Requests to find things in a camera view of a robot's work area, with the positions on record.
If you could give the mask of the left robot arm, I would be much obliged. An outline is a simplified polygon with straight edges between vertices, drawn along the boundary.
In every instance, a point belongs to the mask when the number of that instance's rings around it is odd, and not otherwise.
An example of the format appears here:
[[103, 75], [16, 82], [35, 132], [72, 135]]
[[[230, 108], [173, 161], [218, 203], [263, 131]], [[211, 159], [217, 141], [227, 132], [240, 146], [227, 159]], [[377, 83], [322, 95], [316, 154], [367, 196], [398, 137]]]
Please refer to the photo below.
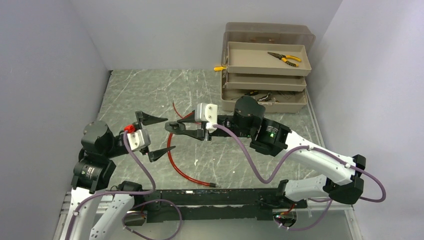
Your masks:
[[[167, 121], [166, 118], [136, 111], [136, 122], [114, 135], [106, 122], [95, 120], [87, 124], [81, 139], [82, 149], [73, 169], [71, 200], [63, 226], [62, 240], [108, 240], [129, 210], [139, 209], [145, 196], [156, 191], [156, 183], [135, 155], [140, 152], [155, 162], [171, 147], [151, 151], [149, 132], [145, 126]], [[112, 158], [131, 155], [152, 184], [150, 190], [142, 185], [123, 181], [115, 191], [108, 186], [116, 164]]]

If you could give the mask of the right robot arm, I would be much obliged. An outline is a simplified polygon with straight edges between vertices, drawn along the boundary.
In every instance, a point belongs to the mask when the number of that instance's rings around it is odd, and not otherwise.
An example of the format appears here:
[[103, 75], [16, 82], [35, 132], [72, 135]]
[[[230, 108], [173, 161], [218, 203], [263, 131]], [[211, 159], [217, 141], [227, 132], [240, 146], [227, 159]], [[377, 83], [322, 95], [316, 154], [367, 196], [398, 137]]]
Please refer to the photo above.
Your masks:
[[287, 208], [308, 198], [325, 198], [352, 205], [362, 198], [361, 178], [366, 158], [349, 157], [310, 142], [288, 126], [265, 117], [265, 107], [251, 96], [239, 98], [233, 115], [219, 115], [215, 104], [200, 103], [190, 116], [171, 122], [166, 129], [200, 141], [212, 137], [232, 137], [237, 142], [250, 139], [257, 153], [278, 158], [281, 163], [296, 160], [318, 172], [318, 176], [301, 180], [282, 180], [275, 194], [276, 203]]

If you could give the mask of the small black padlock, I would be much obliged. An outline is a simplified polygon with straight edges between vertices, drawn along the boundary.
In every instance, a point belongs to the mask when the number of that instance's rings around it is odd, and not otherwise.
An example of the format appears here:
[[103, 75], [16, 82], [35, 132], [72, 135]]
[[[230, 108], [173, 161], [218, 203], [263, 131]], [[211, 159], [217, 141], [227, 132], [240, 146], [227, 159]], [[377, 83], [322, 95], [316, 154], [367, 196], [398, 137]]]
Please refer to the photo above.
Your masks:
[[169, 121], [165, 123], [164, 129], [174, 135], [182, 135], [186, 131], [186, 126], [181, 122]]

